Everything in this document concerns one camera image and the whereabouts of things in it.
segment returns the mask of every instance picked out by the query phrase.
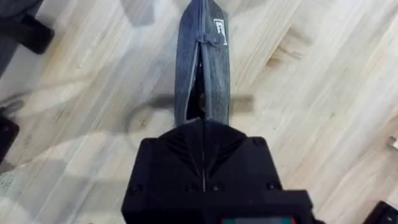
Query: white label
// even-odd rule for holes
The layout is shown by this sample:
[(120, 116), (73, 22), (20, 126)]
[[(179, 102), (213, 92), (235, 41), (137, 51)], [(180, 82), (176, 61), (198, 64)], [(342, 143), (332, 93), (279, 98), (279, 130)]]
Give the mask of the white label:
[(214, 24), (216, 25), (217, 32), (224, 36), (224, 45), (228, 45), (228, 43), (226, 41), (224, 20), (223, 19), (214, 19)]

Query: black object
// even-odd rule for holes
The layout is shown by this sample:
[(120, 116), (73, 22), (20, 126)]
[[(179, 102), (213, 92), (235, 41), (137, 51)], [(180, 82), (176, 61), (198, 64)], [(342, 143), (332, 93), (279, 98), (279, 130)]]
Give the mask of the black object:
[[(228, 16), (214, 0), (192, 0), (178, 33), (175, 71), (175, 124), (205, 112), (206, 119), (229, 123)], [(200, 110), (192, 108), (200, 105)]]
[(124, 198), (126, 223), (209, 223), (231, 218), (313, 218), (304, 190), (283, 190), (263, 138), (197, 119), (145, 139)]
[(398, 223), (398, 210), (386, 202), (379, 202), (364, 224), (396, 224)]
[(10, 37), (31, 51), (42, 54), (54, 38), (54, 31), (27, 14), (21, 23), (0, 19), (0, 35)]
[[(34, 30), (35, 32), (28, 31), (28, 33), (33, 34), (33, 40), (29, 41), (28, 38), (28, 40), (23, 41), (28, 48), (31, 48), (34, 52), (37, 53), (43, 52), (45, 50), (45, 43), (49, 43), (51, 41), (51, 32), (46, 29), (47, 27), (43, 26), (37, 21), (32, 21), (31, 19), (36, 15), (39, 7), (42, 4), (42, 1), (43, 0), (0, 0), (1, 23), (6, 24), (7, 27), (13, 27), (14, 25), (16, 25), (17, 33), (26, 32), (23, 30)], [(3, 30), (2, 28), (0, 28), (0, 33), (2, 32), (8, 33), (9, 30)], [(40, 36), (45, 37), (46, 33), (48, 34), (47, 38), (41, 39)], [(8, 34), (0, 34), (0, 77), (4, 73), (9, 62), (11, 61), (12, 56), (14, 55), (14, 52), (17, 49), (18, 39), (21, 39), (21, 37), (17, 37), (17, 39), (14, 39)]]
[(0, 164), (19, 132), (19, 126), (0, 114)]

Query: wood grain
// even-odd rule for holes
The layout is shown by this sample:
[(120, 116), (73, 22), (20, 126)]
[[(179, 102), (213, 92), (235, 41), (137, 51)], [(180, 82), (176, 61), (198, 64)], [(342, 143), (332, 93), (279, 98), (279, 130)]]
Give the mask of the wood grain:
[[(287, 189), (327, 223), (398, 206), (398, 3), (218, 0), (229, 13), (231, 125), (264, 136)], [(2, 223), (123, 223), (137, 147), (173, 126), (177, 32), (188, 0), (53, 0), (57, 36), (20, 47), (0, 101), (22, 100), (0, 168)]]

